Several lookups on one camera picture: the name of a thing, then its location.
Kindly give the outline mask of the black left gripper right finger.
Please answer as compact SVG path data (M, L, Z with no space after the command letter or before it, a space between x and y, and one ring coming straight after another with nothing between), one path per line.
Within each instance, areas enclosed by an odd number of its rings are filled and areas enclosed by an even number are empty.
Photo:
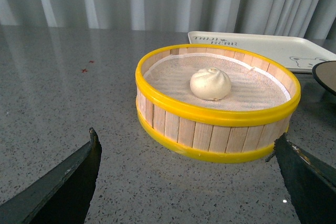
M301 223L335 223L335 168L287 140L284 133L265 159L276 157Z

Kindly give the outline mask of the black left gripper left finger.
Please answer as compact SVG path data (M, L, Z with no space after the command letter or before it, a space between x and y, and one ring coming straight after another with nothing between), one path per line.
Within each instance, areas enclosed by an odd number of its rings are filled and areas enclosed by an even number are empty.
M94 128L90 141L1 205L1 223L84 223L101 162Z

